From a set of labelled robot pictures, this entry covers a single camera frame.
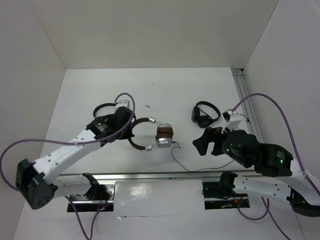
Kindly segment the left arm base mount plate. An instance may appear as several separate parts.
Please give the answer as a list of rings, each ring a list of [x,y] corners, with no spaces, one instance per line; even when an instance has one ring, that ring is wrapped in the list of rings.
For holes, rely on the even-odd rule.
[[[102,181],[99,183],[104,186],[94,196],[74,194],[69,198],[75,206],[78,213],[113,212],[114,198],[116,190],[115,181]]]

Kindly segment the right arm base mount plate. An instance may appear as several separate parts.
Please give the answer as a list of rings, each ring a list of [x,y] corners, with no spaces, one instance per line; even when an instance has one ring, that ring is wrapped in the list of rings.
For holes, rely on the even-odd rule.
[[[218,182],[202,183],[205,210],[237,209],[239,204],[240,208],[250,208],[247,194],[223,193],[218,186]]]

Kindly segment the brown silver headphones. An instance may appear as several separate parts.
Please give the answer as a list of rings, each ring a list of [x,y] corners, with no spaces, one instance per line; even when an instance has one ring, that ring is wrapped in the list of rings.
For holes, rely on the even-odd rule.
[[[154,137],[155,144],[142,146],[142,145],[136,144],[132,140],[132,138],[129,138],[128,141],[133,148],[139,151],[149,152],[149,151],[152,151],[153,149],[165,149],[171,146],[171,144],[173,143],[173,136],[174,136],[174,131],[171,124],[159,122],[156,119],[151,117],[142,117],[142,118],[136,119],[131,124],[131,128],[133,129],[134,127],[142,123],[151,123],[153,125],[157,125],[156,135]]]

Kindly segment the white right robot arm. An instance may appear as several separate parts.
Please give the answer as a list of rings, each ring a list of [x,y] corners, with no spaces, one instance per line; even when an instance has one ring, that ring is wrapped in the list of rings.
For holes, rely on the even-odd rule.
[[[201,156],[206,155],[209,143],[213,143],[214,156],[227,155],[244,168],[264,177],[281,181],[280,184],[258,182],[233,172],[223,172],[218,190],[223,196],[236,194],[257,195],[275,199],[291,206],[302,216],[319,217],[320,196],[314,189],[320,182],[302,171],[298,160],[285,148],[276,144],[260,143],[253,134],[244,130],[223,130],[208,127],[192,144]]]

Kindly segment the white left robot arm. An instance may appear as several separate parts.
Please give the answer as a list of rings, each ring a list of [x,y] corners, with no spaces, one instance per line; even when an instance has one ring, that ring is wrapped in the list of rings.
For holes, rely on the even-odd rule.
[[[96,117],[74,139],[54,152],[32,162],[22,160],[17,165],[15,185],[33,210],[52,199],[80,195],[88,200],[109,197],[103,184],[90,173],[74,176],[61,174],[86,155],[115,140],[132,137],[134,113],[121,106],[115,113]]]

